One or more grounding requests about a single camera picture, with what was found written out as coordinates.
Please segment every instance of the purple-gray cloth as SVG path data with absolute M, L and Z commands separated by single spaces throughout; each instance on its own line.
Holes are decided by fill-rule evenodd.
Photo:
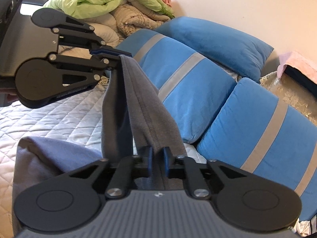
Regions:
M 58 176 L 84 165 L 108 158 L 119 162 L 133 154 L 133 137 L 137 147 L 153 147 L 153 174 L 141 178 L 139 189 L 179 189 L 182 182 L 167 179 L 159 151 L 170 147 L 173 155 L 186 155 L 178 127 L 159 100 L 158 90 L 144 74 L 138 63 L 120 56 L 122 67 L 111 72 L 106 91 L 101 133 L 102 152 L 69 142 L 41 137 L 20 140 L 15 160 L 12 204 L 25 189 L 46 179 Z M 17 235 L 21 226 L 12 212 L 13 232 Z

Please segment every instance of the blue pillow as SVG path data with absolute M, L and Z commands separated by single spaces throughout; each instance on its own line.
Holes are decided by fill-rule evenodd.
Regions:
M 202 136 L 236 85 L 209 59 L 151 30 L 137 31 L 117 48 L 132 53 L 159 89 L 158 95 L 186 143 Z
M 256 37 L 208 20 L 179 17 L 155 31 L 258 83 L 264 63 L 273 51 L 273 47 Z
M 316 141 L 317 127 L 305 116 L 243 78 L 197 150 L 206 159 L 221 160 L 295 190 L 302 200 L 300 221 L 305 221 L 317 212 Z M 303 178 L 306 170 L 312 175 Z

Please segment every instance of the human hand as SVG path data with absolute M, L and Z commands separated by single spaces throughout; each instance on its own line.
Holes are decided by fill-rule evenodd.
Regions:
M 12 103 L 12 102 L 15 102 L 15 101 L 18 101 L 19 98 L 18 96 L 16 95 L 16 90 L 13 89 L 13 88 L 4 88 L 4 89 L 0 89 L 0 93 L 1 94 L 7 94 L 7 101 L 9 103 Z

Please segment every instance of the white wall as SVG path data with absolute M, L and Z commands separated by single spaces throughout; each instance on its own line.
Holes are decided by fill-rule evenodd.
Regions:
M 317 0 L 172 0 L 176 16 L 211 20 L 256 36 L 278 54 L 296 50 L 317 63 Z

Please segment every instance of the white logo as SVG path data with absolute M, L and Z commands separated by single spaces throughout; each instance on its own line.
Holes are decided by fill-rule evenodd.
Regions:
M 157 198 L 160 198 L 160 197 L 162 197 L 163 195 L 164 195 L 164 194 L 161 193 L 160 191 L 154 194 L 154 196 L 157 197 Z

